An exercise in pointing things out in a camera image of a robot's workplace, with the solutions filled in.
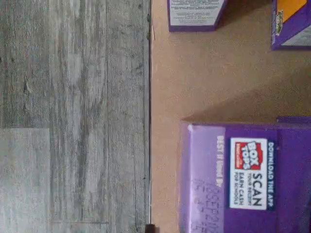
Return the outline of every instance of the laminate floor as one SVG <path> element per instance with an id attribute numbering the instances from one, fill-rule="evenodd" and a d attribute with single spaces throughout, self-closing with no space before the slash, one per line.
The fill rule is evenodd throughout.
<path id="1" fill-rule="evenodd" d="M 149 7 L 0 1 L 0 232 L 143 232 Z"/>

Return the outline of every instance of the purple cereal box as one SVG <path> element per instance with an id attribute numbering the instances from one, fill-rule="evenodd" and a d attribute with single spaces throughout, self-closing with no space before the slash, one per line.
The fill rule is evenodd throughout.
<path id="1" fill-rule="evenodd" d="M 271 48 L 311 49 L 311 0 L 274 0 Z"/>
<path id="2" fill-rule="evenodd" d="M 216 29 L 227 0 L 167 0 L 170 32 Z"/>
<path id="3" fill-rule="evenodd" d="M 311 118 L 183 123 L 181 233 L 310 233 Z"/>

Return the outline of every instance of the yellow box panel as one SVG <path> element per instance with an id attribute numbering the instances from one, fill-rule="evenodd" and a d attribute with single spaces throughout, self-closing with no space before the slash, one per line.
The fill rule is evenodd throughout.
<path id="1" fill-rule="evenodd" d="M 307 0 L 278 0 L 277 11 L 283 10 L 283 22 L 285 22 L 306 3 Z"/>

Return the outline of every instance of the tan surface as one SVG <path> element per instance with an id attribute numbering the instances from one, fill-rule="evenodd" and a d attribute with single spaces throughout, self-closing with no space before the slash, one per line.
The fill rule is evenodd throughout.
<path id="1" fill-rule="evenodd" d="M 161 233 L 177 232 L 181 119 L 311 115 L 311 51 L 271 51 L 269 1 L 241 2 L 230 1 L 216 32 L 169 33 L 166 0 L 153 1 L 152 221 Z"/>

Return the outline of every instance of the box tops logo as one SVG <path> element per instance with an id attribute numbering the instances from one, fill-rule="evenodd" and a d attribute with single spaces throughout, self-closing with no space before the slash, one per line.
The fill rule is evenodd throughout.
<path id="1" fill-rule="evenodd" d="M 244 170 L 260 170 L 262 163 L 261 143 L 236 142 L 235 168 Z"/>

